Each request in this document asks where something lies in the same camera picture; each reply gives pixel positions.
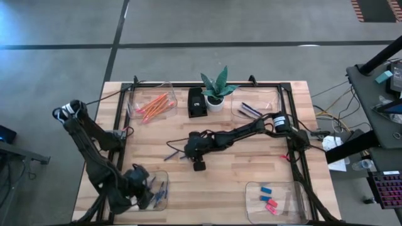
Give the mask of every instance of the orange pencil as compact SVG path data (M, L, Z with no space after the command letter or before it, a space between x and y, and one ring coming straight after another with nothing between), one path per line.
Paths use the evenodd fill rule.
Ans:
M155 102L144 114L143 119L148 117L152 112L154 112L164 101L167 101L166 98L159 99L157 102Z
M149 120L151 120L152 118L154 118L158 114L161 114L164 110L166 110L168 107L172 106L173 104L175 104L174 101L170 102L169 105L166 105L165 107L163 107L160 110L156 111L154 114L152 114L151 116L147 117L143 122L144 123L148 122Z
M158 100L166 97L168 93L164 93L162 95L159 95L155 100L152 100L151 102L147 103L145 106L143 106L140 109L137 109L137 112L144 113L147 109L149 109L153 104L155 104Z
M153 116L153 115L155 114L155 112L158 112L158 111L159 111L159 109L164 108L164 106L166 107L166 103L167 103L167 102L168 102L168 99L165 99L163 102L160 102L160 104L159 104L156 108L154 108L154 109L152 110L152 112L150 112L149 114L147 114L147 115L143 118L143 121L145 122L148 117Z

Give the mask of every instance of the wooden table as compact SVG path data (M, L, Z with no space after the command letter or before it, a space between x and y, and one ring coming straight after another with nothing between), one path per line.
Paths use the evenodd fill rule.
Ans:
M315 130L317 122L313 111L312 100L307 82L291 82L293 98L299 120ZM105 83L102 97L110 95L121 88L121 82ZM144 94L149 88L136 88L136 97ZM267 94L272 88L249 88ZM273 139L267 135L257 135L238 141L229 149L210 153L204 156L207 170L194 172L192 163L187 159L179 160L179 156L163 161L173 152L165 143L169 140L185 138L191 131L231 130L247 123L245 119L234 117L231 111L231 96L225 99L221 112L211 113L207 117L188 118L187 91L188 88L175 88L178 100L177 114L165 120L140 125L131 120L130 126L135 133L128 138L126 154L122 171L128 170L133 163L143 165L148 171L165 170L170 180L168 206L160 212L126 211L116 215L114 223L120 224L174 224L174 223L216 223L240 224L250 223L246 216L244 190L249 181L293 181L290 164L281 159L286 154L285 139ZM251 105L257 104L259 95L246 89L235 91L235 97L247 100ZM99 104L96 123L105 130L113 128L118 95L103 100ZM271 104L274 111L276 104ZM121 117L121 126L126 111ZM185 143L178 143L183 148ZM323 152L316 149L306 151L308 167L314 192L331 214L340 218L327 161ZM73 212L73 220L80 218L97 197L83 172L77 202Z

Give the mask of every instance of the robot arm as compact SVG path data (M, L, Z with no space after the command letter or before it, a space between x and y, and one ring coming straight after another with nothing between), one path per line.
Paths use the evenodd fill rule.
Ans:
M275 131L265 128L265 120L272 118ZM253 136L255 134L266 134L271 137L288 137L292 139L296 150L306 150L310 146L307 133L304 130L296 130L291 127L281 112L276 114L266 114L255 121L231 131L214 132L206 130L204 132L191 132L188 142L184 147L185 156L193 161L194 171L206 169L202 156L212 151L223 151L232 146L236 141Z
M86 171L99 197L90 210L79 221L88 221L94 216L103 199L107 197L110 210L120 214L132 206L131 197L137 198L140 209L145 209L153 194L146 186L148 172L138 165L129 169L124 175L105 157L103 157L92 142L98 140L99 146L105 151L118 152L123 148L126 132L105 132L87 113L86 105L73 100L69 104L53 111L55 119L59 120L70 134L86 162Z

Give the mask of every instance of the keyboard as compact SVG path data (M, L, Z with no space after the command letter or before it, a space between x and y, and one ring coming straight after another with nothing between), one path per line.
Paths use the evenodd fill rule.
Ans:
M369 172L367 181L381 208L402 208L402 175L399 171Z

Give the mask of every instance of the concrete floor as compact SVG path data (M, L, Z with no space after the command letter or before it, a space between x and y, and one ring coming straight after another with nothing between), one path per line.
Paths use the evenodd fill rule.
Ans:
M122 4L123 0L2 0L0 45L111 44ZM121 43L392 40L402 35L400 31L402 23L359 23L348 0L131 0ZM213 75L228 65L231 80L245 80L250 74L258 80L307 80L313 95L345 81L346 67L367 61L383 48L125 49L117 52L111 80L132 80L133 75L140 80L200 80L200 72ZM0 124L18 132L19 147L52 157L47 166L32 163L37 179L23 180L19 186L8 225L69 222L84 162L51 112L72 99L99 98L110 53L0 50ZM347 88L314 97L313 103L326 107ZM332 112L342 110L349 99ZM89 107L91 117L96 107ZM364 121L362 110L345 119L350 126ZM326 123L320 127L331 128ZM334 187L344 220L398 224L392 210L360 202L370 195L365 179L334 180Z

